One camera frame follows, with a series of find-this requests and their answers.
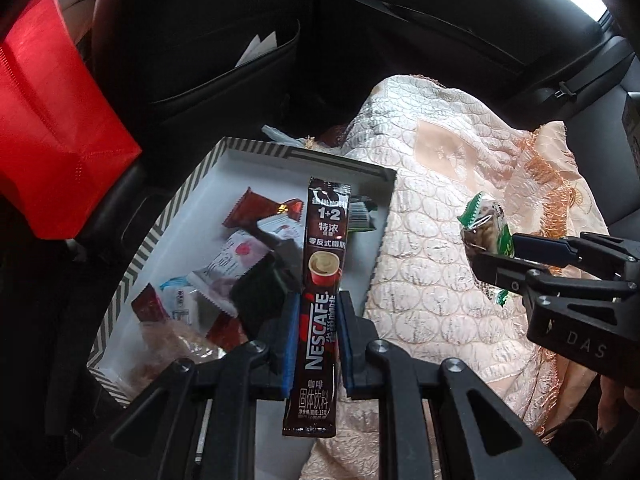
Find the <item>red fabric bag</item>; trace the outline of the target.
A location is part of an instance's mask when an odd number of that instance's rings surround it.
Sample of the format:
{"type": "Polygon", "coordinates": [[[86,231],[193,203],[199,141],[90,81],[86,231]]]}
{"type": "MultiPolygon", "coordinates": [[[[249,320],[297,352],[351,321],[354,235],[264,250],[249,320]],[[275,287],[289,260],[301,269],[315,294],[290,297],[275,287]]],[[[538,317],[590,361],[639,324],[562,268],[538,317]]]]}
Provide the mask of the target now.
{"type": "Polygon", "coordinates": [[[75,237],[141,148],[70,39],[30,0],[1,43],[1,193],[36,237],[75,237]]]}

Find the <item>white papers in pocket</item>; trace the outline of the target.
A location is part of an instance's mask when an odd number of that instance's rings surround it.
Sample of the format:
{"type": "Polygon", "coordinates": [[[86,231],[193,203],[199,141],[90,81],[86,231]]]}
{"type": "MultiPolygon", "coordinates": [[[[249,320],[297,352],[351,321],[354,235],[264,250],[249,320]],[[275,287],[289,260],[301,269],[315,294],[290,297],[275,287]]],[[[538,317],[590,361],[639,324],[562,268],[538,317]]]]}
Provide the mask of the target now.
{"type": "Polygon", "coordinates": [[[236,62],[235,68],[243,66],[249,62],[255,61],[258,58],[276,50],[278,47],[277,33],[272,32],[265,39],[260,38],[256,35],[247,48],[239,58],[239,61],[236,62]]]}

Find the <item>Nescafe coffee stick sachet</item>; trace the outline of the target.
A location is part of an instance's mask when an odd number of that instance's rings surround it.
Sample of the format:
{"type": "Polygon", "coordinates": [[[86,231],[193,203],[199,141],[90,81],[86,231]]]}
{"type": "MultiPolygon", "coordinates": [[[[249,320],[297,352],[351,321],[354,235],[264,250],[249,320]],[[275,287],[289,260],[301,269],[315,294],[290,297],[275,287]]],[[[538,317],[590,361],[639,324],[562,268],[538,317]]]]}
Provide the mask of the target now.
{"type": "Polygon", "coordinates": [[[349,200],[347,184],[309,181],[295,370],[282,424],[285,437],[335,436],[336,305],[349,200]]]}

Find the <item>black white snack packet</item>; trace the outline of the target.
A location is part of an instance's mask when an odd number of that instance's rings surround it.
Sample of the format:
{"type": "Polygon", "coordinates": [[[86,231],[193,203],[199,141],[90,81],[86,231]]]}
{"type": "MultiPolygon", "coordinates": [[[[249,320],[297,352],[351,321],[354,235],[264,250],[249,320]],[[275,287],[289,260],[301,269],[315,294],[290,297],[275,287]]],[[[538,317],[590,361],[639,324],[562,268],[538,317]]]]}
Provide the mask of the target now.
{"type": "Polygon", "coordinates": [[[352,196],[349,201],[348,232],[375,231],[373,214],[378,204],[368,196],[352,196]]]}

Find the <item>white striped-edge box tray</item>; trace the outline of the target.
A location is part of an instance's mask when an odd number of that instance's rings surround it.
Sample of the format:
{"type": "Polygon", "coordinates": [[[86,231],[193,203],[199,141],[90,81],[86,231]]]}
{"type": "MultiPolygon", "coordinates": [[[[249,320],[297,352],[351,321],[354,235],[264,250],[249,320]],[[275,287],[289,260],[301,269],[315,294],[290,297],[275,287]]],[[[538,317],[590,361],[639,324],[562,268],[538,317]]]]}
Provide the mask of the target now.
{"type": "Polygon", "coordinates": [[[381,166],[292,148],[224,138],[196,166],[169,201],[125,271],[96,335],[90,370],[118,387],[143,348],[131,301],[146,284],[207,266],[229,235],[221,224],[247,188],[273,200],[303,198],[312,177],[348,183],[378,204],[375,229],[350,241],[342,286],[361,312],[378,258],[396,174],[381,166]]]}

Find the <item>red gold snack packet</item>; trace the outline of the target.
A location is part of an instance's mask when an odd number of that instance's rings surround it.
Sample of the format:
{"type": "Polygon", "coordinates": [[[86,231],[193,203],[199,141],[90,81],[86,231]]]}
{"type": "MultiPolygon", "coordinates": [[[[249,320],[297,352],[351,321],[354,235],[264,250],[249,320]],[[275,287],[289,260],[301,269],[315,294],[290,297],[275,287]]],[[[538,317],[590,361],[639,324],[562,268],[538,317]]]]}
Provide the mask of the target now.
{"type": "Polygon", "coordinates": [[[222,225],[227,229],[250,228],[256,226],[259,220],[270,218],[276,214],[284,214],[285,217],[298,221],[302,216],[303,208],[304,201],[300,198],[276,202],[254,192],[251,188],[247,188],[234,204],[222,225]]]}

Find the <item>black car seat back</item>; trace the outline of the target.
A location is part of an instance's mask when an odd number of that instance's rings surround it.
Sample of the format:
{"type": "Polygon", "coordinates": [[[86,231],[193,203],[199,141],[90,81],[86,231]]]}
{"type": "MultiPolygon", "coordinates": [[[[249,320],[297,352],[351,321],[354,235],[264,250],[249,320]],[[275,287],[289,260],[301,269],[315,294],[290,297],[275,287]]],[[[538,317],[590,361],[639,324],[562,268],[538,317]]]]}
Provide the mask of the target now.
{"type": "Polygon", "coordinates": [[[131,130],[168,122],[292,56],[316,76],[346,39],[336,0],[96,0],[93,73],[131,130]],[[276,50],[235,68],[256,35],[276,50]]]}

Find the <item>clear pink snack packet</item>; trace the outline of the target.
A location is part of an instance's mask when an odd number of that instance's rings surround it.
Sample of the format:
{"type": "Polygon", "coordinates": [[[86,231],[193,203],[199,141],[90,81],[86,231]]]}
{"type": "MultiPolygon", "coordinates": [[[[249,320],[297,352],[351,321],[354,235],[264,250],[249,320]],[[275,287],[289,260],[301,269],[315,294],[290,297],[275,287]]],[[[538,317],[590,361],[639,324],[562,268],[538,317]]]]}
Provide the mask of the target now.
{"type": "Polygon", "coordinates": [[[257,221],[259,231],[275,238],[276,240],[292,240],[296,247],[303,248],[305,228],[299,222],[290,218],[287,214],[274,214],[257,221]]]}

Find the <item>peach embroidered fringed cloth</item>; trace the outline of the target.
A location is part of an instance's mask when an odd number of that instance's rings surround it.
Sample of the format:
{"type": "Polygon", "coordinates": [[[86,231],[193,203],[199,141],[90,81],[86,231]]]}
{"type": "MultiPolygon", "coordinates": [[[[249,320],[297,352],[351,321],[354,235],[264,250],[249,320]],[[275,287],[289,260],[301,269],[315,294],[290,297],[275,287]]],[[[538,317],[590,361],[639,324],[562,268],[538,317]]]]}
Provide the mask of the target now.
{"type": "Polygon", "coordinates": [[[531,430],[559,425],[593,372],[529,341],[518,289],[482,267],[513,260],[516,234],[606,232],[563,123],[513,128],[469,93],[397,75],[338,151],[396,174],[363,309],[378,334],[423,361],[462,360],[531,430]]]}

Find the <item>blue wrapper snack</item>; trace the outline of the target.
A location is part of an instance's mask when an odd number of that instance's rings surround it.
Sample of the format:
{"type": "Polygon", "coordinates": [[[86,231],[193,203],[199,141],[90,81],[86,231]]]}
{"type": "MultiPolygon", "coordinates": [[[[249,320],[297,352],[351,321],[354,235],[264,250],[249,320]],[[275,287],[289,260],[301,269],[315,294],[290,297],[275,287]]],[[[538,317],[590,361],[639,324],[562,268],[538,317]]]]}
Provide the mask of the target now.
{"type": "Polygon", "coordinates": [[[185,276],[160,284],[160,300],[169,317],[188,325],[198,320],[197,292],[185,276]]]}

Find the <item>black seat belt buckle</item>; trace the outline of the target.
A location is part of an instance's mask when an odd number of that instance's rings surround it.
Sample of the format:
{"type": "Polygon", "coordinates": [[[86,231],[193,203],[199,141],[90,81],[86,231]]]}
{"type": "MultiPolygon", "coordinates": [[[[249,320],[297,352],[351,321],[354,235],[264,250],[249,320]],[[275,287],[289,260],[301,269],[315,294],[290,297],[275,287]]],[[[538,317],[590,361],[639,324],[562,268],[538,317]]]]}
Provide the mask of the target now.
{"type": "Polygon", "coordinates": [[[573,102],[577,99],[577,94],[568,86],[565,81],[560,81],[558,88],[553,93],[553,99],[558,102],[573,102]]]}

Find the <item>red gold candy packet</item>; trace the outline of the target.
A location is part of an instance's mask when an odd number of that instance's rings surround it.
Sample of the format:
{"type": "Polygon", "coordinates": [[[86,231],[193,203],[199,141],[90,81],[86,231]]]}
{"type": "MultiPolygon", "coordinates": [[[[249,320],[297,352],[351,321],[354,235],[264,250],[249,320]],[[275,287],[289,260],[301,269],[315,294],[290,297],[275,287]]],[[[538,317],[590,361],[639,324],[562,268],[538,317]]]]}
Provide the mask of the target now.
{"type": "Polygon", "coordinates": [[[224,312],[217,315],[206,334],[206,339],[226,353],[247,342],[240,321],[224,312]]]}

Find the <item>white pink snack packet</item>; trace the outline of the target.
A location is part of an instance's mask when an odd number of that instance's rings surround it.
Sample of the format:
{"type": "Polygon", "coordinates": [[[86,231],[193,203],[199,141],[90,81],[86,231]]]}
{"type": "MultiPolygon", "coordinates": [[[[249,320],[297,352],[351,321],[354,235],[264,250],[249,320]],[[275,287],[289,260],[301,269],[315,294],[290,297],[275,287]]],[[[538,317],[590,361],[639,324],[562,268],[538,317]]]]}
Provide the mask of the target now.
{"type": "Polygon", "coordinates": [[[238,309],[231,300],[231,289],[268,252],[268,246],[249,232],[237,230],[207,266],[190,272],[186,279],[215,307],[236,318],[238,309]]]}

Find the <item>green cartoon biscuit packet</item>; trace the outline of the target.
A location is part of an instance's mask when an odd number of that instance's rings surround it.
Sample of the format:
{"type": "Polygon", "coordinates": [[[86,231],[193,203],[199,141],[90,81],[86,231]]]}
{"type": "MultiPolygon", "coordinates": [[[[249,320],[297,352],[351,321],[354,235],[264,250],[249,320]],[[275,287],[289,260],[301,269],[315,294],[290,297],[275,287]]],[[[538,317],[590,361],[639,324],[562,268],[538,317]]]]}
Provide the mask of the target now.
{"type": "Polygon", "coordinates": [[[503,208],[489,194],[479,192],[473,196],[458,216],[458,221],[470,268],[478,263],[481,252],[510,258],[514,256],[512,234],[503,208]]]}

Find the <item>red Golden Crown snack bar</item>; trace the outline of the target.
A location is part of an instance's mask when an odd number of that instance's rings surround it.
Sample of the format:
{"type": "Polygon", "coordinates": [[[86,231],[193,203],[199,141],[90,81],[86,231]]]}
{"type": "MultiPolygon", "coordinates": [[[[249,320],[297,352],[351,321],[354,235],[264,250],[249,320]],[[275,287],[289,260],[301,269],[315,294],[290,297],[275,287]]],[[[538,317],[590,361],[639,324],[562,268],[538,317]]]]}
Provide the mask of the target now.
{"type": "Polygon", "coordinates": [[[131,307],[141,323],[163,323],[169,318],[160,297],[151,284],[147,284],[140,294],[131,301],[131,307]]]}

